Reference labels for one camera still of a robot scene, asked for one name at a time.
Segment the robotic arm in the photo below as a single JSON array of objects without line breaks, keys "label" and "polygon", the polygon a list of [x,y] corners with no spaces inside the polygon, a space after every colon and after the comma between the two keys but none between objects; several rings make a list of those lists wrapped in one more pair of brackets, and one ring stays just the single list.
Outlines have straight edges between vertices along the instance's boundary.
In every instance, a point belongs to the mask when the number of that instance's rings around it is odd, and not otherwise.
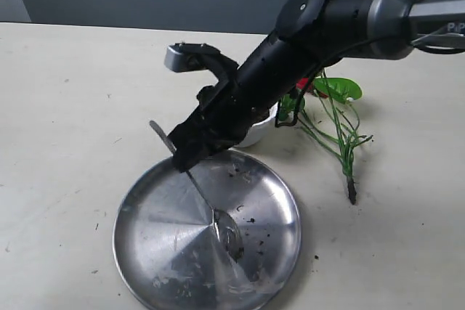
[{"label": "robotic arm", "polygon": [[174,167],[186,171],[238,144],[255,118],[301,78],[344,57],[400,60],[415,48],[457,54],[465,52],[464,34],[465,0],[288,0],[275,28],[241,66],[207,44],[171,45],[167,68],[207,69],[218,78],[200,90],[198,106],[169,134],[177,149]]}]

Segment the stainless steel plate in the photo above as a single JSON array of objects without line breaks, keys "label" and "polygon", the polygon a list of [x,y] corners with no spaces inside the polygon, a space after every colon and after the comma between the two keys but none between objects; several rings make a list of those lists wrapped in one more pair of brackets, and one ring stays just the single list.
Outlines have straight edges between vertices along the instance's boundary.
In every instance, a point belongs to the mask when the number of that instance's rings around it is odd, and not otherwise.
[{"label": "stainless steel plate", "polygon": [[205,160],[192,173],[208,200],[237,222],[243,257],[229,257],[209,207],[166,159],[121,204],[113,232],[118,270],[149,309],[258,309],[285,285],[299,255],[292,194],[277,174],[239,152]]}]

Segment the white table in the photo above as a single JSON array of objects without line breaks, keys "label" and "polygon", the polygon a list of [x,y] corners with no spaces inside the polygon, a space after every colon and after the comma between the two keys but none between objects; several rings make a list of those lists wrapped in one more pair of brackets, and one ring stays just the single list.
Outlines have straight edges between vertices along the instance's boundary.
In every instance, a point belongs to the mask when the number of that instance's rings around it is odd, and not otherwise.
[{"label": "white table", "polygon": [[[163,66],[182,40],[242,62],[262,37],[0,25],[0,309],[143,309],[116,271],[112,228],[130,186],[169,156],[148,121],[171,130],[215,82]],[[302,257],[267,309],[463,308],[464,71],[463,55],[418,52],[328,70],[362,86],[375,136],[355,169],[358,206],[299,130],[248,151],[293,189],[303,220]]]}]

